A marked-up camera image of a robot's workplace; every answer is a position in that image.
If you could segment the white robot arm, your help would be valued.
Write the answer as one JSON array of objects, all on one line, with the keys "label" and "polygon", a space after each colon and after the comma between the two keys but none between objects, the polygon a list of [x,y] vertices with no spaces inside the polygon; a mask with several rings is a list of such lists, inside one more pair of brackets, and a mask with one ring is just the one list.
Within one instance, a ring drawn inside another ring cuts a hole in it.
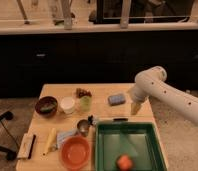
[{"label": "white robot arm", "polygon": [[132,99],[131,111],[136,114],[142,103],[153,96],[177,110],[184,118],[198,126],[198,98],[165,83],[167,72],[155,66],[139,72],[128,90]]}]

